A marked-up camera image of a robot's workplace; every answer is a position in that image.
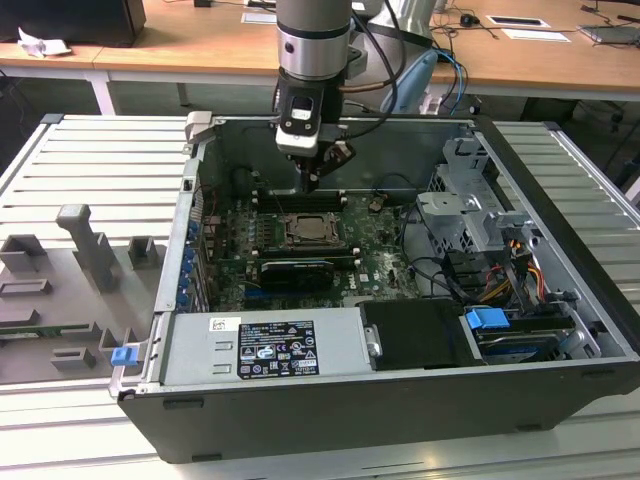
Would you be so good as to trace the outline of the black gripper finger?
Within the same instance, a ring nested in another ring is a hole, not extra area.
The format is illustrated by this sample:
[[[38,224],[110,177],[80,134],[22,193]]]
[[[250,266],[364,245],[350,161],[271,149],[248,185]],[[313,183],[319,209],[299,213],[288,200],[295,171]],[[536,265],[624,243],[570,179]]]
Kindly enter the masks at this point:
[[[310,191],[319,187],[321,178],[345,166],[356,156],[353,145],[344,140],[333,144],[322,144],[310,167]]]
[[[308,169],[310,157],[289,154],[288,159],[293,163],[296,171],[296,189],[302,193],[313,191],[312,180]]]

